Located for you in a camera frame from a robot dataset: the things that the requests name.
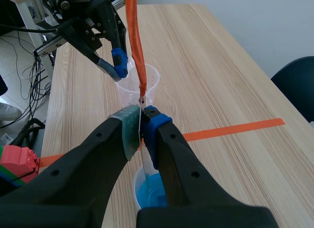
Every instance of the white wall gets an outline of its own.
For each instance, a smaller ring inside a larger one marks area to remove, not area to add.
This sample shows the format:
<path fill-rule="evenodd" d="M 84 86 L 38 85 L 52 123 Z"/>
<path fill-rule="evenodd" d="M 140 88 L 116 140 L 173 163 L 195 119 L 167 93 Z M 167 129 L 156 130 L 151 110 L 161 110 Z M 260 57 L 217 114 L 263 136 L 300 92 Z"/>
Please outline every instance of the white wall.
<path fill-rule="evenodd" d="M 297 58 L 314 55 L 314 0 L 138 0 L 138 3 L 205 5 L 269 77 Z"/>

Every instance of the blue liquid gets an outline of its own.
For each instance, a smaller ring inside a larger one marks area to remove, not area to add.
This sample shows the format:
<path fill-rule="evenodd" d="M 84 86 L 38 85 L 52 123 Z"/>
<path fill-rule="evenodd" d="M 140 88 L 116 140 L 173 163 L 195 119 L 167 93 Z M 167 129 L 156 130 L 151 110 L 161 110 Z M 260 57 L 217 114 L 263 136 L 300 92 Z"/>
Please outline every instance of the blue liquid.
<path fill-rule="evenodd" d="M 136 195 L 138 204 L 141 208 L 145 207 L 166 207 L 167 200 L 165 190 L 163 188 L 160 174 L 154 174 L 148 178 L 149 188 L 147 191 L 146 180 L 141 185 L 138 194 Z"/>

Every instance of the cup with blue liquid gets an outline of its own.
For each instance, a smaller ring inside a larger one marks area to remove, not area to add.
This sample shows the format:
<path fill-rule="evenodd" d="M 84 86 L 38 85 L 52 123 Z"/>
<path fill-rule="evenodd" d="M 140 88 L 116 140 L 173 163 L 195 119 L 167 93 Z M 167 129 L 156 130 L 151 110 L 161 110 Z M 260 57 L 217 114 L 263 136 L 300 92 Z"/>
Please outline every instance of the cup with blue liquid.
<path fill-rule="evenodd" d="M 146 162 L 145 173 L 146 179 L 143 166 L 140 166 L 133 179 L 133 198 L 137 210 L 146 207 L 166 207 L 167 200 L 162 180 L 152 161 Z"/>

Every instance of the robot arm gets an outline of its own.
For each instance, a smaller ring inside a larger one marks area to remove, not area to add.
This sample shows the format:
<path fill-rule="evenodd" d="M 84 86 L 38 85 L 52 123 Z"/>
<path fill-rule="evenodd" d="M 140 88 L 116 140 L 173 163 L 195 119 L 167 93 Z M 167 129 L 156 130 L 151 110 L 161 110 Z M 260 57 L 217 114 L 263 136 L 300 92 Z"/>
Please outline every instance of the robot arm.
<path fill-rule="evenodd" d="M 169 117 L 151 106 L 142 118 L 168 206 L 140 210 L 138 228 L 278 227 L 268 208 L 237 201 L 215 181 Z M 138 106 L 120 110 L 34 180 L 1 197 L 0 227 L 100 228 L 113 186 L 139 146 L 138 123 Z"/>
<path fill-rule="evenodd" d="M 114 81 L 127 76 L 126 28 L 115 9 L 123 0 L 43 0 L 43 4 L 60 26 L 52 40 L 34 51 L 35 57 L 69 42 Z M 101 38 L 111 42 L 113 66 L 96 52 L 102 46 Z"/>

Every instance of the screw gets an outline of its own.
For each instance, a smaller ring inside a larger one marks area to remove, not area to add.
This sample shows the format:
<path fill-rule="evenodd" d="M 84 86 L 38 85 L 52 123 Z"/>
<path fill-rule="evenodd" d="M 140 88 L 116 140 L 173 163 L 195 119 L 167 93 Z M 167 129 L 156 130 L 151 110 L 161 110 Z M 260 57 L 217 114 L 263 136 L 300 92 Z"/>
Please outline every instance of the screw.
<path fill-rule="evenodd" d="M 71 7 L 71 4 L 68 1 L 63 1 L 60 4 L 62 10 L 68 10 Z"/>

